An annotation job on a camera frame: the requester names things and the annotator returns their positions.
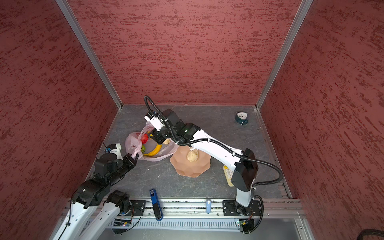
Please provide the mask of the pink translucent plastic bag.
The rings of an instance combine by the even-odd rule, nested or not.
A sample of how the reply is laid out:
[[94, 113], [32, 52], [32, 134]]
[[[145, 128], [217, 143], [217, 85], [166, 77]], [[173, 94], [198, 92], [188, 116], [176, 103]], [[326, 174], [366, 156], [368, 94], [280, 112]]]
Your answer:
[[[138, 154], [139, 160], [145, 160], [150, 162], [158, 162], [167, 157], [172, 156], [178, 149], [178, 146], [172, 140], [166, 140], [163, 144], [161, 144], [162, 149], [155, 156], [146, 157], [143, 155], [143, 153], [141, 152], [141, 146], [145, 146], [145, 153], [148, 153], [151, 152], [156, 147], [156, 145], [159, 145], [152, 138], [149, 137], [149, 134], [153, 129], [154, 127], [151, 124], [147, 123], [141, 132], [133, 132], [129, 134], [125, 142], [126, 152], [133, 156]], [[141, 137], [143, 134], [147, 134], [149, 137], [149, 140], [145, 144], [142, 144], [141, 142]]]

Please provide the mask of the red fake apple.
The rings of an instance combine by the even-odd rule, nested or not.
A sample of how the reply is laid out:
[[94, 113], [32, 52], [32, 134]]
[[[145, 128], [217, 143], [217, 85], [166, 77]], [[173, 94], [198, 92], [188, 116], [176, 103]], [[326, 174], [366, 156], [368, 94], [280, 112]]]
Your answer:
[[142, 144], [145, 144], [149, 140], [149, 137], [147, 134], [143, 134], [141, 137]]

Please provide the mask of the beige fake ginger root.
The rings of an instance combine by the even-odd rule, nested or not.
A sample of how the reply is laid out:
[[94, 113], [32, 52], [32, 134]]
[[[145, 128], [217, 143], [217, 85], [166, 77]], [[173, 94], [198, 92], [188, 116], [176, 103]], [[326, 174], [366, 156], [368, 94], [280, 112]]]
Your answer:
[[187, 154], [187, 160], [190, 163], [196, 162], [198, 158], [199, 158], [199, 151], [197, 149], [190, 150]]

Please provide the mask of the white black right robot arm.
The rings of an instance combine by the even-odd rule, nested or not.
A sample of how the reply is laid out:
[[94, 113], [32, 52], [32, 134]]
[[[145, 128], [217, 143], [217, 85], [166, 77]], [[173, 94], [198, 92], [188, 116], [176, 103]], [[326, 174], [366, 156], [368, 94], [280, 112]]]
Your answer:
[[150, 111], [145, 120], [154, 127], [153, 138], [156, 142], [170, 138], [178, 146], [200, 150], [228, 167], [233, 172], [231, 183], [237, 189], [234, 207], [240, 216], [251, 214], [252, 185], [259, 169], [251, 150], [241, 151], [216, 140], [200, 127], [184, 123], [170, 109], [161, 114]]

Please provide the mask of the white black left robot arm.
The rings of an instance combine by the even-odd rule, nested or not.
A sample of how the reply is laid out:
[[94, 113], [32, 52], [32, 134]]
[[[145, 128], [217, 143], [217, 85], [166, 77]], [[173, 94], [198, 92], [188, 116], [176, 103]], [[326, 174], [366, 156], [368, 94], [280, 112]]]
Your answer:
[[94, 163], [93, 176], [82, 183], [71, 197], [69, 212], [54, 240], [96, 240], [118, 215], [134, 216], [130, 196], [111, 187], [132, 170], [139, 155], [103, 154]]

